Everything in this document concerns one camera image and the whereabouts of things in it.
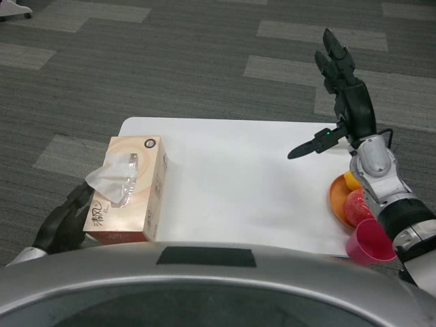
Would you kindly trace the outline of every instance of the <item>white table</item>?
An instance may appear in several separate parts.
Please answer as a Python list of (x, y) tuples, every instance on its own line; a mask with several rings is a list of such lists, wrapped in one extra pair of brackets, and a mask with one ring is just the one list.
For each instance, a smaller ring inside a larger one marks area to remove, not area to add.
[(346, 141), (288, 160), (333, 124), (127, 119), (120, 136), (159, 135), (169, 157), (157, 240), (270, 245), (346, 255), (349, 231), (328, 204), (348, 170)]

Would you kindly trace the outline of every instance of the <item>plastic cup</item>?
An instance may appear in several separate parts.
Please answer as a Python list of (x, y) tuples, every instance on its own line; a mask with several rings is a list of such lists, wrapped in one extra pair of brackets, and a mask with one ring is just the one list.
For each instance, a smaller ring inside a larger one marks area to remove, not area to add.
[(348, 256), (358, 264), (376, 264), (396, 258), (392, 241), (375, 219), (359, 223), (345, 249)]

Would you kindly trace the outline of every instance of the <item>white tissue paper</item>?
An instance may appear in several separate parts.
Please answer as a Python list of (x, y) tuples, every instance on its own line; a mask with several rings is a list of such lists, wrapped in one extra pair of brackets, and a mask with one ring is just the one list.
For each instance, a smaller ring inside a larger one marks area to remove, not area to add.
[(111, 201), (112, 206), (125, 206), (134, 191), (137, 175), (137, 154), (106, 153), (103, 166), (90, 173), (85, 181)]

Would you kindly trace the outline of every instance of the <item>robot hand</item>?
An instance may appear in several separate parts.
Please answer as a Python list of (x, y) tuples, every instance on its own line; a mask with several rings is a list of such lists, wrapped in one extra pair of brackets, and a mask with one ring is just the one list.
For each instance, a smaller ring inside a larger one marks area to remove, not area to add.
[(320, 51), (315, 62), (324, 75), (324, 86), (336, 95), (337, 128), (323, 129), (312, 141), (287, 156), (321, 153), (346, 137), (352, 155), (350, 170), (364, 188), (365, 201), (384, 227), (403, 263), (402, 278), (436, 296), (436, 216), (398, 176), (397, 161), (377, 134), (371, 98), (363, 81), (354, 76), (354, 61), (328, 29), (323, 36), (331, 61)]

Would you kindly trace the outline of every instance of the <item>gray carpet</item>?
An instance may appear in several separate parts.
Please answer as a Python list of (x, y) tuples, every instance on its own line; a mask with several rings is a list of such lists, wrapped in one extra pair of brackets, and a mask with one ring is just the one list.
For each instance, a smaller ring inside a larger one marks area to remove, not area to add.
[(324, 27), (350, 45), (380, 128), (394, 126), (403, 178), (436, 209), (433, 0), (19, 4), (33, 18), (0, 24), (0, 264), (128, 117), (334, 121), (313, 64)]

